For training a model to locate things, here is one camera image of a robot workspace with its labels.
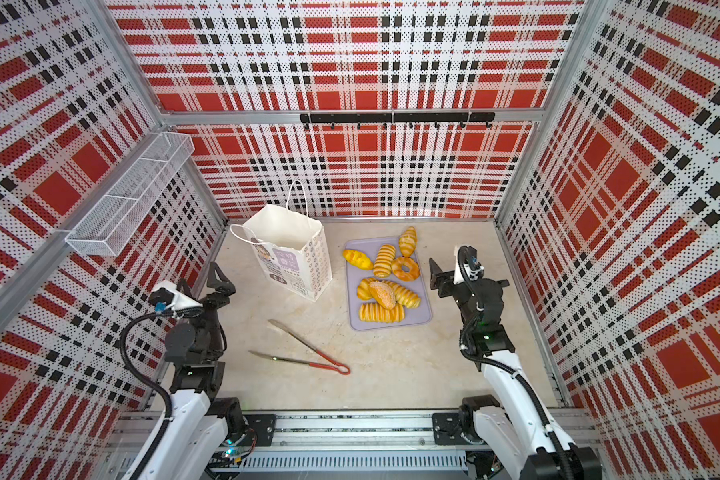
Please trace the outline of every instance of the wire mesh basket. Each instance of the wire mesh basket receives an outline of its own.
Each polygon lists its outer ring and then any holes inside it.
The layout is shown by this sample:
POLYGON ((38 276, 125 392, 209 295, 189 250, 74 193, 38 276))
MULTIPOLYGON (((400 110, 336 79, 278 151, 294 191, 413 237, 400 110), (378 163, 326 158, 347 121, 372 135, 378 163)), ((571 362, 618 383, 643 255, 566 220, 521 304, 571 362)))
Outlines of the wire mesh basket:
POLYGON ((187 134, 157 135, 67 235, 67 243, 79 254, 118 256, 194 149, 187 134))

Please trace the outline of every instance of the red plaid pattern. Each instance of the red plaid pattern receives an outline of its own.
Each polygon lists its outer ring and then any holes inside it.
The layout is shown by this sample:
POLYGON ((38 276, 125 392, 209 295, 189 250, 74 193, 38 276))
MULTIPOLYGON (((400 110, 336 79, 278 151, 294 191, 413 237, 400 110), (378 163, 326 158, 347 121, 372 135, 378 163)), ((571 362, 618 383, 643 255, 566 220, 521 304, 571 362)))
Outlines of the red plaid pattern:
MULTIPOLYGON (((75 2, 0 2, 0 288, 153 127, 75 2)), ((116 338, 159 279, 194 283, 219 230, 174 178, 124 252, 71 255, 0 335, 0 478, 94 470, 141 385, 116 338)), ((154 372, 166 325, 129 344, 154 372)))
POLYGON ((106 0, 165 110, 539 107, 584 2, 106 0))
MULTIPOLYGON (((158 281, 194 284, 219 232, 179 174, 117 258, 72 254, 50 274, 0 336, 0 478, 93 472, 120 412, 145 394, 123 368, 120 330, 150 310, 158 281)), ((170 327, 134 329, 128 352, 144 374, 170 327)))
POLYGON ((151 127, 81 8, 0 3, 0 288, 151 127))
MULTIPOLYGON (((284 204, 294 179, 317 216, 494 216, 530 122, 312 126, 199 125, 192 158, 230 218, 284 204)), ((296 206, 303 206, 304 199, 296 206)))
POLYGON ((509 217, 623 478, 720 478, 720 2, 618 2, 509 217))

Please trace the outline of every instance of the pastry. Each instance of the pastry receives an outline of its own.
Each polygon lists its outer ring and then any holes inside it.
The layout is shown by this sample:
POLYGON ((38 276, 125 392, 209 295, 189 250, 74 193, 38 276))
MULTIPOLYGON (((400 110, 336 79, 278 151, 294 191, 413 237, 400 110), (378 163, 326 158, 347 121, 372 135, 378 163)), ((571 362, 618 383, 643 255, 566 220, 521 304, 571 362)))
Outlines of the pastry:
POLYGON ((394 245, 382 245, 382 248, 378 249, 378 255, 376 255, 376 263, 373 264, 373 274, 378 278, 386 278, 392 273, 392 261, 394 256, 397 254, 397 249, 394 245))
POLYGON ((363 303, 360 305, 359 315, 363 322, 397 323, 405 318, 405 309, 399 303, 395 303, 392 310, 387 310, 378 303, 363 303))
POLYGON ((392 288, 386 283, 371 282, 368 284, 368 291, 376 302, 387 310, 392 310, 396 303, 392 288))
POLYGON ((411 256, 416 250, 416 229, 409 226, 403 235, 400 236, 400 253, 403 256, 411 256))
POLYGON ((373 268, 373 262, 368 258, 368 255, 357 250, 344 250, 344 258, 350 265, 356 266, 360 270, 371 270, 373 268))
POLYGON ((386 283, 392 288, 392 291, 394 292, 394 299, 401 305, 408 308, 418 308, 418 306, 422 304, 422 299, 420 299, 418 295, 411 292, 409 289, 405 288, 403 285, 395 283, 391 280, 382 280, 382 282, 386 283))
POLYGON ((408 258, 406 256, 399 256, 394 259, 394 262, 392 262, 392 273, 403 282, 412 282, 421 275, 421 272, 418 269, 418 264, 416 264, 412 258, 408 258), (408 272, 403 271, 403 265, 408 268, 408 272))
POLYGON ((368 284, 375 281, 376 279, 373 277, 360 280, 360 285, 358 285, 358 298, 360 300, 370 300, 373 298, 371 292, 368 290, 368 284))

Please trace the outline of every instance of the white paper bag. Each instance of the white paper bag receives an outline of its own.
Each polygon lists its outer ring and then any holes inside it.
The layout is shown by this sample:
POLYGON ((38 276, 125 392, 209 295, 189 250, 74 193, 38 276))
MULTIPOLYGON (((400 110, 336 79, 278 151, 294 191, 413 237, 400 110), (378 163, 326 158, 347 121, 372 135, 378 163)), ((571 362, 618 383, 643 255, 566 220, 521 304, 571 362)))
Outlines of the white paper bag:
POLYGON ((286 208, 265 205, 243 225, 231 225, 230 231, 253 247, 253 253, 270 281, 314 302, 333 278, 331 262, 322 224, 288 210, 296 182, 299 181, 291 183, 286 208), (245 238, 235 234, 233 227, 242 227, 245 238))

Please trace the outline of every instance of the white floor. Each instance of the white floor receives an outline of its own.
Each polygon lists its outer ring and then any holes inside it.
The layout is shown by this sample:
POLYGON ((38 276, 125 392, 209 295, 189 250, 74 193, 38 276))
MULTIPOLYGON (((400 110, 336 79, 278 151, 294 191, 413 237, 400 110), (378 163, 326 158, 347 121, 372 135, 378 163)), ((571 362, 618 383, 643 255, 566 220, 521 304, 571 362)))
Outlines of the white floor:
MULTIPOLYGON (((490 222, 419 222, 417 252, 422 275, 429 279, 430 257, 452 270, 454 245, 471 244, 485 266, 486 277, 508 279, 504 289, 506 328, 531 384, 541 400, 555 406, 547 373, 520 304, 514 282, 490 222)), ((433 318, 422 326, 405 326, 355 332, 347 313, 346 262, 343 246, 348 240, 400 235, 407 224, 325 223, 333 281, 317 302, 268 281, 249 244, 227 235, 216 259, 237 287, 229 306, 220 310, 229 349, 219 396, 240 398, 244 410, 262 409, 370 409, 455 408, 466 396, 490 393, 488 384, 472 362, 458 350, 461 327, 452 298, 428 292, 433 318), (287 334, 270 326, 268 319, 284 322, 346 363, 352 374, 264 360, 248 353, 289 356, 321 362, 287 334)))

